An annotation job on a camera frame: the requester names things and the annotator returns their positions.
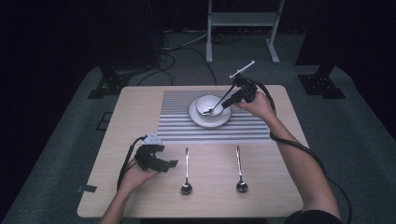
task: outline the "gray carpet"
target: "gray carpet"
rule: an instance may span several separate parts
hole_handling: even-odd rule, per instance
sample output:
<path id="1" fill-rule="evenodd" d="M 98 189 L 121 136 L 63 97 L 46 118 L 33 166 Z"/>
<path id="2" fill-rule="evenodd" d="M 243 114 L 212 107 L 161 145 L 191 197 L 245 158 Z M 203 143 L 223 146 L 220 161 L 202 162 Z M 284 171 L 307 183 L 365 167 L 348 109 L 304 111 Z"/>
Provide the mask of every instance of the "gray carpet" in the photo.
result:
<path id="1" fill-rule="evenodd" d="M 195 37 L 170 34 L 165 43 L 175 46 Z M 309 146 L 352 203 L 352 223 L 396 223 L 396 143 L 361 98 L 351 78 L 339 68 L 331 73 L 333 83 L 346 99 L 308 96 L 297 75 L 315 73 L 318 67 L 294 65 L 303 35 L 277 35 L 275 46 L 281 61 L 278 65 L 271 63 L 262 35 L 235 39 L 239 41 L 214 45 L 210 66 L 217 84 L 231 84 L 228 75 L 251 60 L 256 61 L 244 76 L 286 88 Z M 205 56 L 205 42 L 187 48 L 190 49 L 169 53 L 175 59 L 174 66 L 167 69 L 169 74 L 153 75 L 141 85 L 215 85 L 202 55 L 192 50 L 198 49 Z M 171 56 L 161 56 L 162 68 L 172 64 Z M 158 69 L 131 77 L 130 85 L 155 71 Z M 118 99 L 88 99 L 101 76 L 100 70 L 93 68 L 81 83 L 4 223 L 97 223 L 98 218 L 79 217 L 77 209 L 82 195 L 78 187 L 87 183 L 105 134 L 96 131 L 96 126 L 105 112 L 113 111 Z M 338 189 L 335 192 L 346 220 L 346 200 Z M 268 223 L 283 223 L 284 219 L 269 217 Z M 123 223 L 140 220 L 125 218 Z"/>

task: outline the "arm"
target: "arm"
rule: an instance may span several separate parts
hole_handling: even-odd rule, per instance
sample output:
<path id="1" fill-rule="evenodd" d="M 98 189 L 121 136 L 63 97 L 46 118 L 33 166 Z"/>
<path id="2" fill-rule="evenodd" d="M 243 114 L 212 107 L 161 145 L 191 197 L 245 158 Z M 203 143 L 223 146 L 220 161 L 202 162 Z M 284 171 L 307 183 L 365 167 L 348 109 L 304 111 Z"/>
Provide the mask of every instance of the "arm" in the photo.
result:
<path id="1" fill-rule="evenodd" d="M 262 119 L 275 136 L 298 142 L 276 116 L 264 94 L 257 92 L 252 103 L 235 105 Z M 303 199 L 303 211 L 322 210 L 341 219 L 335 196 L 317 162 L 310 155 L 293 146 L 276 143 Z"/>
<path id="2" fill-rule="evenodd" d="M 147 180 L 159 173 L 154 170 L 143 171 L 140 166 L 135 163 L 135 159 L 129 161 L 128 167 L 130 167 L 130 169 L 128 169 L 125 173 L 119 190 L 117 191 L 99 223 L 120 224 L 125 206 L 128 203 L 131 194 L 138 187 L 142 186 Z"/>

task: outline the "wooden table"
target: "wooden table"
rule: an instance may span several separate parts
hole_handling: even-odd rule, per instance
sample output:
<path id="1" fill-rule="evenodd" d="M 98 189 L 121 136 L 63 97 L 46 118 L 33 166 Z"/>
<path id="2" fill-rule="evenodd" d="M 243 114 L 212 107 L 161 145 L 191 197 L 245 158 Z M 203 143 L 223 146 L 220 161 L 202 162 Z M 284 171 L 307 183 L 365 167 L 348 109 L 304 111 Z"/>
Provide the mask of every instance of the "wooden table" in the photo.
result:
<path id="1" fill-rule="evenodd" d="M 124 88 L 87 183 L 97 189 L 94 193 L 83 193 L 78 214 L 101 217 L 106 211 L 116 193 L 120 168 L 130 145 L 139 136 L 159 130 L 165 92 L 186 95 L 186 92 L 227 91 L 229 88 Z M 307 146 L 286 90 L 282 86 L 267 86 L 267 89 L 274 98 L 279 118 Z M 157 157 L 166 161 L 178 160 L 177 167 L 151 178 L 134 192 L 125 209 L 125 217 L 286 217 L 303 206 L 272 140 L 238 142 L 233 138 L 220 142 L 164 142 L 164 145 L 164 151 L 157 152 Z M 239 180 L 236 146 L 241 148 L 243 179 L 249 187 L 246 193 L 239 193 L 235 188 Z M 186 147 L 190 149 L 189 182 L 193 187 L 190 195 L 180 193 L 185 182 Z"/>

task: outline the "striped mat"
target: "striped mat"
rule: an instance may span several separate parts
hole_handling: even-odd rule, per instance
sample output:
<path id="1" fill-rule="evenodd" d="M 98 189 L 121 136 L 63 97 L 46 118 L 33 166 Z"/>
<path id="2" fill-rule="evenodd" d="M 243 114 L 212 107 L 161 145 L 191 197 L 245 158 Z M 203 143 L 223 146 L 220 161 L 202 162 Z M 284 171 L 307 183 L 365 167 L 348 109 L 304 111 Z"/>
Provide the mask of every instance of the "striped mat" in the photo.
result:
<path id="1" fill-rule="evenodd" d="M 166 144 L 224 144 L 269 142 L 269 130 L 261 120 L 232 106 L 232 115 L 223 125 L 206 129 L 189 116 L 192 101 L 203 95 L 221 98 L 226 91 L 165 91 L 157 135 Z"/>

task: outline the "metal spoon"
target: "metal spoon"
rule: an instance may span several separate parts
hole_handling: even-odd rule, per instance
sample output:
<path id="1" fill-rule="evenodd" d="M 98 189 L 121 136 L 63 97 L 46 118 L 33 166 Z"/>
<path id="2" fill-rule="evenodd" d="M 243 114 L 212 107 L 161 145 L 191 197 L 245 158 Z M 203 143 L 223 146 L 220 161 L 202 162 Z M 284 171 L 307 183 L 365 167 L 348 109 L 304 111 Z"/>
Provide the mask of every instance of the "metal spoon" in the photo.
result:
<path id="1" fill-rule="evenodd" d="M 238 158 L 238 167 L 239 167 L 239 182 L 236 184 L 236 189 L 239 192 L 244 193 L 248 191 L 248 185 L 242 179 L 241 150 L 239 149 L 239 146 L 236 147 L 236 157 Z"/>
<path id="2" fill-rule="evenodd" d="M 186 183 L 181 186 L 181 194 L 186 195 L 192 192 L 192 186 L 189 183 L 189 149 L 186 147 Z"/>

